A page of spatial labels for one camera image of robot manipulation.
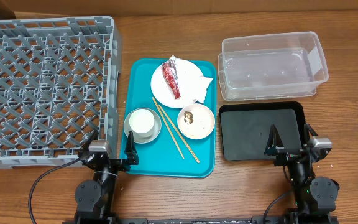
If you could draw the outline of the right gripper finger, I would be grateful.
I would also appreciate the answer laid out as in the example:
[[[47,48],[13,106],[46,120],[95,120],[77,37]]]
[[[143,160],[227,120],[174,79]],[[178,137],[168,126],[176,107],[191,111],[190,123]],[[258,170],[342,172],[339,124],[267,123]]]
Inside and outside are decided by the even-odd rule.
[[[318,133],[308,123],[306,123],[303,126],[303,129],[304,129],[304,139],[305,139],[305,143],[303,145],[315,146],[316,145],[315,136],[318,136]]]
[[[265,147],[264,154],[266,156],[277,156],[284,150],[284,146],[281,137],[274,124],[270,127],[269,137],[267,145]]]

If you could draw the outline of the brown food scrap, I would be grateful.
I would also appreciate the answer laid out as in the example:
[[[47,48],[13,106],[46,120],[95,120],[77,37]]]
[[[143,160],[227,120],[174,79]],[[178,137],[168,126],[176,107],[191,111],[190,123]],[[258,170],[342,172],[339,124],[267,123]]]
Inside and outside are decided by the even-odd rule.
[[[184,122],[187,125],[190,125],[193,122],[193,113],[191,111],[186,111],[184,113]]]

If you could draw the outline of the white napkin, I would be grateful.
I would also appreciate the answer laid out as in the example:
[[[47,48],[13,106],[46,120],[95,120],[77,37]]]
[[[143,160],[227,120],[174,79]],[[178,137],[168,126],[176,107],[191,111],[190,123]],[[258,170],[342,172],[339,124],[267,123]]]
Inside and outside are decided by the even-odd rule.
[[[169,61],[173,62],[176,68],[180,99],[204,103],[207,89],[213,78],[205,77],[201,70],[188,60],[176,58],[172,55]]]

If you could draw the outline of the grey bowl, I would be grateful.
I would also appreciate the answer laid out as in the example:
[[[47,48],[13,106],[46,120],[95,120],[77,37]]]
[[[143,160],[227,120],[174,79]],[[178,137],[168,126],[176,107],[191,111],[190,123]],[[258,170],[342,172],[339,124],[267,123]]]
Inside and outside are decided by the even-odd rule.
[[[147,143],[152,142],[159,135],[161,127],[162,127],[162,122],[161,122],[160,116],[154,110],[152,110],[150,108],[145,108],[145,109],[150,110],[152,112],[152,114],[154,115],[154,120],[155,120],[154,131],[153,131],[152,135],[148,138],[142,138],[133,132],[134,133],[134,142],[138,143],[138,144],[147,144]],[[132,114],[132,112],[133,111],[131,111],[124,120],[123,129],[124,129],[124,133],[126,136],[128,136],[129,131],[132,131],[129,126],[129,117]]]

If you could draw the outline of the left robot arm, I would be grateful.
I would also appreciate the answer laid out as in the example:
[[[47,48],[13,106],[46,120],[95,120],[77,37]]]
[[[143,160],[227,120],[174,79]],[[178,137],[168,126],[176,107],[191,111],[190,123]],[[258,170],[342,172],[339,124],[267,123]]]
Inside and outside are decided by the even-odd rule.
[[[129,133],[125,159],[110,158],[111,147],[107,140],[97,140],[98,132],[83,144],[78,157],[83,165],[94,171],[93,178],[80,183],[75,190],[77,203],[74,223],[119,223],[111,212],[114,190],[119,172],[128,172],[139,163],[133,132]]]

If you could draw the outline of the red snack wrapper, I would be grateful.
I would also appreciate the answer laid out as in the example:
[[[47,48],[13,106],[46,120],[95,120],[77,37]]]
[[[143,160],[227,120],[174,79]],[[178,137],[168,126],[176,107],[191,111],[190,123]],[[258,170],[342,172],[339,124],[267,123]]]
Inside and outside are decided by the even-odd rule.
[[[174,95],[174,98],[178,99],[181,97],[174,58],[170,58],[162,64],[162,73],[167,85],[170,87]]]

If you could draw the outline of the pink bowl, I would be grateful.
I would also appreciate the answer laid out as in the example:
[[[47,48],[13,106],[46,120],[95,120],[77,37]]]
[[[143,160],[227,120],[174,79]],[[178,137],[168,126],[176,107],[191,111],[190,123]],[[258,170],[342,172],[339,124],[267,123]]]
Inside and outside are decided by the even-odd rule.
[[[193,113],[193,122],[187,125],[184,122],[184,113]],[[193,103],[181,109],[177,117],[180,132],[187,138],[199,140],[208,137],[215,129],[215,115],[205,105]]]

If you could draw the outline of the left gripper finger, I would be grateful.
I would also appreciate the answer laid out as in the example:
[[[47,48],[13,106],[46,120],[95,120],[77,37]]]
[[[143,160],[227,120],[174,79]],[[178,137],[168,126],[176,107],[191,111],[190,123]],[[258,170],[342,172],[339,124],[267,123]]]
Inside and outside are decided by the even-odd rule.
[[[88,138],[88,140],[83,144],[82,146],[82,150],[83,151],[87,151],[89,149],[90,144],[92,143],[93,140],[97,139],[99,136],[99,131],[98,130],[94,130],[92,132],[92,134],[90,135],[90,137]]]
[[[139,164],[139,156],[135,148],[134,133],[132,131],[129,131],[128,133],[126,148],[124,153],[127,156],[126,160],[129,165]]]

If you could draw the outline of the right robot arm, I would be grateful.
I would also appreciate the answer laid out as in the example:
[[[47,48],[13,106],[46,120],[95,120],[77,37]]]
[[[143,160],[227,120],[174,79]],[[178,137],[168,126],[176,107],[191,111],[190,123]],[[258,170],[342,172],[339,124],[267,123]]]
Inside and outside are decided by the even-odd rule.
[[[265,210],[262,223],[337,223],[330,215],[336,209],[339,184],[327,177],[317,177],[313,170],[315,162],[323,160],[332,149],[328,138],[319,136],[306,123],[306,143],[300,149],[286,149],[275,125],[271,125],[264,154],[274,156],[273,164],[282,166],[291,189],[276,198]],[[270,209],[287,195],[293,194],[295,208],[289,208],[284,215],[268,217]]]

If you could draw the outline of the white cup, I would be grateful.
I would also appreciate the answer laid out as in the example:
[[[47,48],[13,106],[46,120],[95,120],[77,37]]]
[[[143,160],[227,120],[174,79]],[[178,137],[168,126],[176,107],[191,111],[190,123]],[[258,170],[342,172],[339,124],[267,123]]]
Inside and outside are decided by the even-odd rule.
[[[129,117],[131,130],[142,138],[148,138],[154,131],[154,115],[145,108],[139,108],[132,112]]]

